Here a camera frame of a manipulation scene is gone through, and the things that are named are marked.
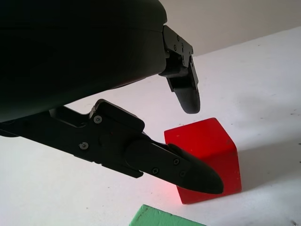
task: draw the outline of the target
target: green object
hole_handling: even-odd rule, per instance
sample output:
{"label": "green object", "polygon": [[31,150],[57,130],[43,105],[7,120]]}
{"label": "green object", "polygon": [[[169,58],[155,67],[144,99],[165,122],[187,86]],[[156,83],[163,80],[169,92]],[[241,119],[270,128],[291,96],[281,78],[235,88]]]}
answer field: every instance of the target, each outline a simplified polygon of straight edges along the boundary
{"label": "green object", "polygon": [[205,226],[182,217],[142,205],[129,226]]}

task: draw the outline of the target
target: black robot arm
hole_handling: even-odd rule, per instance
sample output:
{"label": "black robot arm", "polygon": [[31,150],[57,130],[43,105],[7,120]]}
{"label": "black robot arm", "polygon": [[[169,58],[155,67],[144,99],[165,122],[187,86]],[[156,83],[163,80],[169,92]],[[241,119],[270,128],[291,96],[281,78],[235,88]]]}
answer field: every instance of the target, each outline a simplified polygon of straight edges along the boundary
{"label": "black robot arm", "polygon": [[21,136],[135,178],[145,172],[194,191],[223,191],[213,169],[153,141],[143,133],[144,122],[123,109],[105,100],[88,114],[64,107],[159,74],[185,112],[199,112],[193,48],[164,25],[158,0],[7,3],[0,3],[0,135]]}

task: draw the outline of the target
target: white table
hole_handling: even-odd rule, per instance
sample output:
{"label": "white table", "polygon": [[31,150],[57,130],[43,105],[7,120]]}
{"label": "white table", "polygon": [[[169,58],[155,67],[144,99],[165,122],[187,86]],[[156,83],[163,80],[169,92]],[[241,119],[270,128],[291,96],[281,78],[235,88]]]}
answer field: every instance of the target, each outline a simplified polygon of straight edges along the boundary
{"label": "white table", "polygon": [[239,150],[243,192],[182,205],[176,188],[134,179],[23,138],[0,137],[1,226],[126,226],[142,204],[212,226],[301,224],[301,27],[195,57],[201,112],[183,112],[153,76],[100,98],[136,114],[145,132],[216,117]]}

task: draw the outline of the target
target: red cube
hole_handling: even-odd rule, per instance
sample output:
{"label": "red cube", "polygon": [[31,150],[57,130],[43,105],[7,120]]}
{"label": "red cube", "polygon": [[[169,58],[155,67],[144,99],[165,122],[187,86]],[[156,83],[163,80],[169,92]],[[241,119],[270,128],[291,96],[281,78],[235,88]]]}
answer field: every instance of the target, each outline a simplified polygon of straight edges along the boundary
{"label": "red cube", "polygon": [[241,192],[237,149],[216,118],[167,130],[164,136],[166,144],[175,144],[211,166],[224,183],[222,194],[206,194],[177,187],[183,204]]}

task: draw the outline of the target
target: white wall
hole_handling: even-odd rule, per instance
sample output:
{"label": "white wall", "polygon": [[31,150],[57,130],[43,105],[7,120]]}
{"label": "white wall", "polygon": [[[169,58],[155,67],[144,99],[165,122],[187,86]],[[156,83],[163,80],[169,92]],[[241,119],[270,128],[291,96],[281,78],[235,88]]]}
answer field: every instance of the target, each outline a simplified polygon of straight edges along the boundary
{"label": "white wall", "polygon": [[301,26],[299,0],[160,0],[195,56]]}
{"label": "white wall", "polygon": [[301,27],[194,59],[202,109],[185,114],[164,78],[153,76],[70,107],[105,98],[141,117],[145,132],[216,117],[236,143],[244,191],[181,205],[174,185],[133,179],[22,138],[0,137],[0,225],[123,226],[142,204],[212,226],[301,224]]}

